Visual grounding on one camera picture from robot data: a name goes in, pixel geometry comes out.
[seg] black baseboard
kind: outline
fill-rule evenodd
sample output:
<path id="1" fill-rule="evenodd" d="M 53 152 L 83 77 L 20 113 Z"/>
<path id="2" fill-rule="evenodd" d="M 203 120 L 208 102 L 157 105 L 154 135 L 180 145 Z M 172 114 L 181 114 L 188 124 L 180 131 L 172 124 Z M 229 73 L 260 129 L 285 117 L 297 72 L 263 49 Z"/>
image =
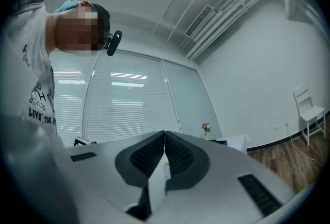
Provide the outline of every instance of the black baseboard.
<path id="1" fill-rule="evenodd" d="M 330 116 L 330 111 L 328 111 L 326 114 L 325 114 L 325 118 L 328 119 L 328 117 Z M 318 124 L 322 123 L 323 122 L 323 117 L 320 118 L 318 120 Z M 313 123 L 311 125 L 309 125 L 309 130 L 312 130 L 314 127 L 316 126 L 316 123 Z M 291 135 L 292 139 L 298 137 L 298 136 L 301 136 L 301 131 Z M 286 141 L 289 141 L 291 140 L 290 139 L 290 136 L 288 137 L 285 137 L 279 141 L 276 141 L 276 142 L 273 142 L 273 143 L 269 143 L 269 144 L 265 144 L 265 145 L 260 145 L 260 146 L 256 146 L 256 147 L 251 147 L 251 148 L 247 148 L 247 151 L 248 152 L 251 152 L 251 151 L 257 151 L 257 150 L 261 150 L 261 149 L 266 149 L 266 148 L 269 148 L 269 147 L 272 147 L 274 145 L 278 145 L 278 144 L 281 144 L 281 143 L 285 143 Z"/>

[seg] white chair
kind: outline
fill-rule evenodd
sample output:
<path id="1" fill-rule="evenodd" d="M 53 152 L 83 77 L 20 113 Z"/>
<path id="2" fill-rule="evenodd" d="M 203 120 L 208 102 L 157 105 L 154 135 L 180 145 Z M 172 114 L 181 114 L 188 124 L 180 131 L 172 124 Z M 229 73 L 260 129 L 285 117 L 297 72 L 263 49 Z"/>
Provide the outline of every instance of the white chair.
<path id="1" fill-rule="evenodd" d="M 304 84 L 293 92 L 293 96 L 295 99 L 295 103 L 298 108 L 298 114 L 300 119 L 304 120 L 307 123 L 307 135 L 304 133 L 304 128 L 302 129 L 302 135 L 305 137 L 307 141 L 307 146 L 309 146 L 309 137 L 318 131 L 322 131 L 325 138 L 325 113 L 324 108 L 319 107 L 313 104 L 311 99 L 311 93 L 308 87 L 308 84 Z M 323 129 L 318 125 L 317 116 L 323 114 L 324 126 Z M 309 132 L 309 125 L 311 121 L 316 122 L 316 126 L 318 127 L 313 133 Z"/>

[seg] white table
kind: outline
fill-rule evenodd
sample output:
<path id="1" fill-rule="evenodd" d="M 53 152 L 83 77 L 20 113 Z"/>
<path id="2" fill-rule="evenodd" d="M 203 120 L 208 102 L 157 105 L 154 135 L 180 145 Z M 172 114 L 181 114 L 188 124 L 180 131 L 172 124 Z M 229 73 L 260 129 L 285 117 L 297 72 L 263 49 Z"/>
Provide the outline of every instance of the white table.
<path id="1" fill-rule="evenodd" d="M 247 134 L 209 140 L 227 141 L 228 147 L 239 150 L 246 154 L 248 153 L 246 150 L 246 143 L 250 140 L 250 137 Z"/>

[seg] white blinds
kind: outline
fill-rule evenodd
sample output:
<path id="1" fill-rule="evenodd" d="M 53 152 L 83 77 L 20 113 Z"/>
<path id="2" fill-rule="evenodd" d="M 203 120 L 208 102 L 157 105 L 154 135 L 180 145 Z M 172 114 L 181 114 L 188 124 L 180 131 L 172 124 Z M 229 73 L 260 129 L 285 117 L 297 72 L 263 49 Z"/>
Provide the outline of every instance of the white blinds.
<path id="1" fill-rule="evenodd" d="M 54 107 L 57 132 L 65 146 L 72 146 L 74 138 L 82 136 L 81 107 L 94 59 L 95 55 L 76 56 L 61 51 L 51 53 L 55 81 Z"/>
<path id="2" fill-rule="evenodd" d="M 158 130 L 178 131 L 161 61 L 103 51 L 88 86 L 85 138 L 102 143 Z"/>
<path id="3" fill-rule="evenodd" d="M 221 138 L 210 99 L 196 70 L 164 61 L 182 133 L 203 137 L 203 122 L 210 122 L 209 139 Z"/>

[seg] fluorescent light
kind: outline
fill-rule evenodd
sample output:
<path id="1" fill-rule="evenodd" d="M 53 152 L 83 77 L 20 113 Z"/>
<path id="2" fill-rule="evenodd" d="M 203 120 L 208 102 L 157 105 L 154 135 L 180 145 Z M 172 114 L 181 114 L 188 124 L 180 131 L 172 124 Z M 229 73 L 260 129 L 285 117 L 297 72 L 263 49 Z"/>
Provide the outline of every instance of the fluorescent light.
<path id="1" fill-rule="evenodd" d="M 58 80 L 60 84 L 86 84 L 84 80 Z"/>
<path id="2" fill-rule="evenodd" d="M 61 75 L 79 76 L 79 75 L 81 75 L 81 71 L 80 70 L 58 70 L 58 71 L 54 71 L 54 76 L 61 76 Z"/>
<path id="3" fill-rule="evenodd" d="M 71 97 L 68 95 L 59 95 L 59 98 L 61 100 L 77 100 L 77 101 L 82 101 L 83 99 L 81 97 Z"/>
<path id="4" fill-rule="evenodd" d="M 125 74 L 125 73 L 114 73 L 111 72 L 111 77 L 120 77 L 120 78 L 137 78 L 137 79 L 146 79 L 147 76 L 134 75 L 134 74 Z"/>
<path id="5" fill-rule="evenodd" d="M 126 86 L 126 87 L 143 87 L 144 86 L 144 84 L 121 83 L 121 82 L 112 82 L 111 85 L 114 85 L 114 86 Z"/>
<path id="6" fill-rule="evenodd" d="M 113 100 L 112 101 L 113 105 L 121 105 L 121 106 L 126 106 L 126 105 L 143 105 L 143 101 L 122 101 L 122 100 Z"/>

